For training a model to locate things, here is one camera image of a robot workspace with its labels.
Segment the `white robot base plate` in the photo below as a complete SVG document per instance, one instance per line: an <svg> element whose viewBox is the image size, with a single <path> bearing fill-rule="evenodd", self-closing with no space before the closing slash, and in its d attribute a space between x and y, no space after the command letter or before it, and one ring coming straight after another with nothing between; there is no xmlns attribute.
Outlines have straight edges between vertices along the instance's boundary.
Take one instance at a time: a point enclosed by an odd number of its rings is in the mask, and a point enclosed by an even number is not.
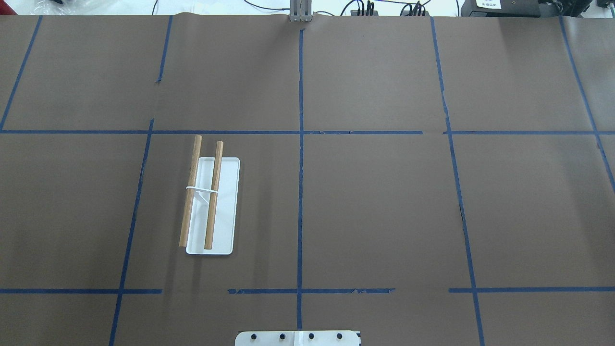
<svg viewBox="0 0 615 346"><path fill-rule="evenodd" d="M360 346L359 331L244 331L238 333L235 346Z"/></svg>

